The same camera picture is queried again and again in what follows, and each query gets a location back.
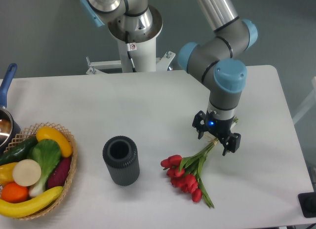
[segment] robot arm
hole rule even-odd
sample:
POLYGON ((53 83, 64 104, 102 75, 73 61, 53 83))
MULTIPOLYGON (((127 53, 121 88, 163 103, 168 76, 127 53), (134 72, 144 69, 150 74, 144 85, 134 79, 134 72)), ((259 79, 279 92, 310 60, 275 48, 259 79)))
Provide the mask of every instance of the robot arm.
POLYGON ((198 0, 216 37, 205 45, 190 42, 178 56, 179 65, 210 90, 206 114, 196 114, 193 127, 198 138, 204 132, 216 136, 226 152, 235 152, 241 135, 231 133, 241 92, 245 87, 246 66, 232 58, 248 49, 257 39, 255 25, 240 20, 230 0, 198 0))
MULTIPOLYGON (((154 8, 148 9, 148 0, 80 2, 97 26, 108 23, 111 34, 118 40, 124 73, 135 71, 135 66, 141 72, 156 70, 156 36, 161 31, 162 19, 154 8), (133 55, 124 46, 131 41, 143 45, 133 55)), ((239 147, 241 135, 231 133, 230 128, 247 77, 246 66, 233 58, 248 49, 258 33, 251 21, 239 19, 230 0, 198 2, 216 37, 205 45, 186 44, 178 54, 178 63, 210 90, 206 114, 200 111, 193 121, 198 138, 205 131, 216 136, 224 146, 225 155, 239 147)))

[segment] saucepan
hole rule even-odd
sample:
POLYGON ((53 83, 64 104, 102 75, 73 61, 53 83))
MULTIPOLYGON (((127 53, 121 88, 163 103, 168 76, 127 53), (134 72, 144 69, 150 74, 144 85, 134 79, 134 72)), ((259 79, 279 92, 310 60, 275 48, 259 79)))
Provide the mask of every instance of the saucepan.
POLYGON ((19 125, 6 110, 6 98, 10 84, 17 69, 16 64, 10 64, 0 86, 0 156, 16 134, 20 133, 19 125))

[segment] white sticker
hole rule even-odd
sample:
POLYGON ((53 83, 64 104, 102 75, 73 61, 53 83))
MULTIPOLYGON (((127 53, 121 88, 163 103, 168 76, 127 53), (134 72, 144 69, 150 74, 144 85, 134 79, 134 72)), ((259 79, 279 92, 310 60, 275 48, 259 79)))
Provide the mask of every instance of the white sticker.
POLYGON ((126 45, 127 45, 127 51, 137 50, 136 43, 128 43, 126 45))

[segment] orange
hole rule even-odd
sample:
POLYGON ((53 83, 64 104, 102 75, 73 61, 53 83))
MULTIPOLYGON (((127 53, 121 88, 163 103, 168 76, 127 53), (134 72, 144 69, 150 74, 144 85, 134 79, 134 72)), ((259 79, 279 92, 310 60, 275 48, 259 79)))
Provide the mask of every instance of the orange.
POLYGON ((21 203, 28 199, 29 190, 15 182, 7 184, 1 192, 1 199, 9 203, 21 203))

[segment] tulip bouquet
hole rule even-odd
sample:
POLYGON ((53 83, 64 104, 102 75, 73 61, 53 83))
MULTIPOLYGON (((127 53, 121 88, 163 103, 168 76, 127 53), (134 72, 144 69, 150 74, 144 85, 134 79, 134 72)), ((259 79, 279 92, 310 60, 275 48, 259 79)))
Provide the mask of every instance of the tulip bouquet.
MULTIPOLYGON (((232 127, 237 122, 238 119, 235 118, 232 127)), ((192 194, 193 202, 199 202, 203 197, 209 208, 214 208, 214 204, 206 192, 201 174, 207 155, 217 142, 217 138, 212 139, 204 149, 193 156, 181 157, 180 155, 173 155, 160 163, 164 170, 167 170, 167 176, 170 177, 170 182, 174 187, 180 188, 184 193, 192 194)))

